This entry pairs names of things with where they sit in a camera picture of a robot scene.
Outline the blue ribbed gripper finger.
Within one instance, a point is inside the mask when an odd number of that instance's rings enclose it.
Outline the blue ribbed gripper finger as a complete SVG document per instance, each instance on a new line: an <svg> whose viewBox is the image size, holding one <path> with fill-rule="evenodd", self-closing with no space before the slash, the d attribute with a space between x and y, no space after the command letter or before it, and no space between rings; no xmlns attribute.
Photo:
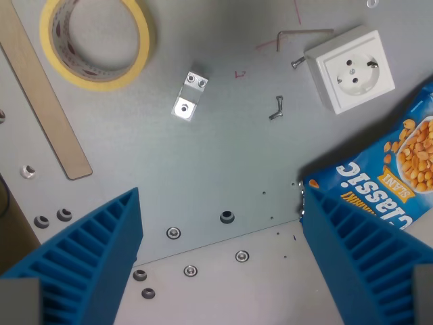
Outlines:
<svg viewBox="0 0 433 325"><path fill-rule="evenodd" d="M432 248L320 189L304 189L304 236L345 324L414 324L412 274Z"/></svg>
<svg viewBox="0 0 433 325"><path fill-rule="evenodd" d="M40 280L44 324L113 324L142 238L133 188L70 224L3 278Z"/></svg>

